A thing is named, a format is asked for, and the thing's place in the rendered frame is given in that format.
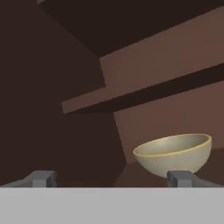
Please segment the beige bowl with yellow rim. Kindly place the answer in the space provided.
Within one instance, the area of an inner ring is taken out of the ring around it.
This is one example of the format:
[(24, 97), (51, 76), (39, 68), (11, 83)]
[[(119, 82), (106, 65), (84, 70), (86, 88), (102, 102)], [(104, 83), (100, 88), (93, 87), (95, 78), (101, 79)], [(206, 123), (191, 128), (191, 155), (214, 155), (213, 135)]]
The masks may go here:
[(197, 172), (207, 162), (211, 149), (211, 136), (182, 134), (143, 143), (133, 155), (146, 171), (166, 178), (169, 171)]

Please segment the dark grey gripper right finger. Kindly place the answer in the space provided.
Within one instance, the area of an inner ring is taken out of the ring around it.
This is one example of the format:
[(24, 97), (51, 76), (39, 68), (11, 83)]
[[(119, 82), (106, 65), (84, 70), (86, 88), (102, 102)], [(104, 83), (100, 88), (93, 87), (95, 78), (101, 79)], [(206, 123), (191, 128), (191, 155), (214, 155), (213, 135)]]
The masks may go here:
[(169, 187), (221, 187), (221, 185), (198, 178), (191, 171), (168, 171)]

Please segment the brown cabinet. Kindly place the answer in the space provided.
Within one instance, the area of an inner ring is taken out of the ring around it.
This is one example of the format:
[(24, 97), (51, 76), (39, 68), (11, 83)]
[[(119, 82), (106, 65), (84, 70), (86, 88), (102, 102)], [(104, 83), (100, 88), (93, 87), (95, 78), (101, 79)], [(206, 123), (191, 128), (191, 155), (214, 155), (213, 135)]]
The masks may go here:
[(204, 133), (219, 180), (224, 81), (112, 113), (115, 98), (224, 63), (224, 0), (0, 0), (0, 186), (36, 170), (59, 186), (164, 186), (133, 157), (147, 141)]

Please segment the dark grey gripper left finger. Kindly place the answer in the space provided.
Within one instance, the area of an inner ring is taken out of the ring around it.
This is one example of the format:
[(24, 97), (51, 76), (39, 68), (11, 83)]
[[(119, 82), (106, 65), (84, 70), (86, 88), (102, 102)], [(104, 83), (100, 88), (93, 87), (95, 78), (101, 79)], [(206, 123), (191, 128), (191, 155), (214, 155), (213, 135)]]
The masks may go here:
[(10, 182), (3, 187), (56, 187), (56, 171), (33, 171), (27, 177)]

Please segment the brown cabinet shelf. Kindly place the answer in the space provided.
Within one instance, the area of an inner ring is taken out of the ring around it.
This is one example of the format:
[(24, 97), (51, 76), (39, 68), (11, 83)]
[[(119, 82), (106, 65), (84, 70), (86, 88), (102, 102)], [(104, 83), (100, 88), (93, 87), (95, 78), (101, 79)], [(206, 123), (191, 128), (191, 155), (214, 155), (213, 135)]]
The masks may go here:
[(85, 102), (81, 97), (73, 98), (62, 102), (62, 111), (65, 115), (112, 113), (220, 81), (224, 81), (224, 63), (111, 99)]

